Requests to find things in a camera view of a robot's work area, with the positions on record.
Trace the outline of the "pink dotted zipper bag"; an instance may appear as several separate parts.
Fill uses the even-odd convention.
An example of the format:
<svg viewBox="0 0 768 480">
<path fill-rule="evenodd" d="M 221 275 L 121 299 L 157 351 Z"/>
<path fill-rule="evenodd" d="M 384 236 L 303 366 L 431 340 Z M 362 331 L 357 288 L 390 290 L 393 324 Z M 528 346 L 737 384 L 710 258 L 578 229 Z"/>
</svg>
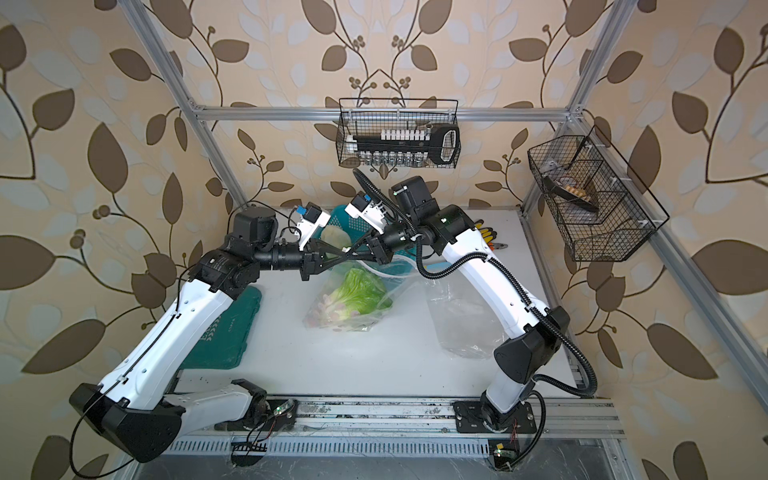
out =
<svg viewBox="0 0 768 480">
<path fill-rule="evenodd" d="M 364 332 L 388 317 L 419 278 L 413 256 L 397 253 L 388 264 L 349 261 L 331 269 L 303 324 L 335 332 Z"/>
</svg>

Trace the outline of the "large chinese cabbage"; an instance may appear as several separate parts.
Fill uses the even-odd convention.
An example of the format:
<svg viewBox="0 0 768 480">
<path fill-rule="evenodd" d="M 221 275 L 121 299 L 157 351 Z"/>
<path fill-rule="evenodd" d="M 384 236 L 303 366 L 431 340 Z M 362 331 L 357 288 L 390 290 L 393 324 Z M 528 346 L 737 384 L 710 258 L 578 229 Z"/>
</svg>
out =
<svg viewBox="0 0 768 480">
<path fill-rule="evenodd" d="M 393 301 L 382 279 L 366 269 L 352 268 L 339 287 L 324 297 L 321 312 L 334 321 L 388 310 Z"/>
</svg>

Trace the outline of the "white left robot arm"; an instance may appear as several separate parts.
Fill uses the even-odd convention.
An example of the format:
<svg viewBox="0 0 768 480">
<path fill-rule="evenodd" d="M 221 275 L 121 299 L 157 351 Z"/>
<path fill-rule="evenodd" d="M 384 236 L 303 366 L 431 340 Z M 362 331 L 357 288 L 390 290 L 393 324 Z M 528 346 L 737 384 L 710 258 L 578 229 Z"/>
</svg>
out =
<svg viewBox="0 0 768 480">
<path fill-rule="evenodd" d="M 303 280 L 346 260 L 369 260 L 363 252 L 385 230 L 380 213 L 346 207 L 369 229 L 348 250 L 316 237 L 329 214 L 315 204 L 299 208 L 294 242 L 277 239 L 275 211 L 249 207 L 234 217 L 233 229 L 217 249 L 189 270 L 169 309 L 139 345 L 99 383 L 83 383 L 69 402 L 80 420 L 139 463 L 159 457 L 180 436 L 218 423 L 264 417 L 266 392 L 236 379 L 217 390 L 176 395 L 168 391 L 184 360 L 209 327 L 255 283 L 262 271 L 296 270 Z"/>
</svg>

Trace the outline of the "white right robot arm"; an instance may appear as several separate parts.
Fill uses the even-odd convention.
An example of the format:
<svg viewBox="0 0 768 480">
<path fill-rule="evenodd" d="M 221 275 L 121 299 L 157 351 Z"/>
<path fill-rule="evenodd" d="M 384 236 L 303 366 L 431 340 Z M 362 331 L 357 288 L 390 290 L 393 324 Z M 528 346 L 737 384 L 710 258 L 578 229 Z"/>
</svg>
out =
<svg viewBox="0 0 768 480">
<path fill-rule="evenodd" d="M 494 352 L 499 371 L 480 399 L 484 426 L 505 432 L 537 381 L 556 381 L 539 374 L 564 342 L 569 317 L 550 310 L 500 262 L 470 216 L 460 207 L 438 206 L 425 181 L 411 177 L 388 198 L 360 170 L 353 172 L 371 205 L 382 206 L 394 220 L 372 230 L 367 245 L 379 263 L 405 248 L 415 250 L 417 271 L 436 280 L 461 273 L 485 300 L 507 339 Z"/>
</svg>

